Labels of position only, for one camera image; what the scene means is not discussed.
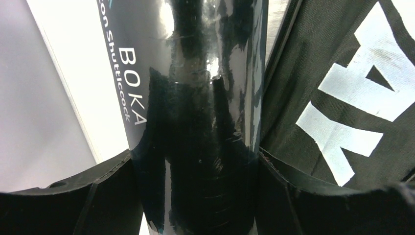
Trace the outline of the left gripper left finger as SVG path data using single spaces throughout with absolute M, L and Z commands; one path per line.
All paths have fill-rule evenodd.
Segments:
M 47 188 L 0 195 L 3 235 L 137 235 L 142 215 L 129 150 Z

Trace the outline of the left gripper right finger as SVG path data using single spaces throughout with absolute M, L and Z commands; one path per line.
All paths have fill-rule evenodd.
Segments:
M 324 182 L 259 152 L 260 235 L 412 235 L 415 186 L 354 190 Z

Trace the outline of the black Crossway racket bag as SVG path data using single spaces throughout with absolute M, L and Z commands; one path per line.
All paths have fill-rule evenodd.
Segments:
M 304 0 L 263 100 L 261 146 L 341 187 L 415 180 L 415 3 Z

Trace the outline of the black shuttlecock tube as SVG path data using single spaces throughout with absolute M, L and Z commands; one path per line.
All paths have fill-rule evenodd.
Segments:
M 150 231 L 254 229 L 266 0 L 99 0 Z

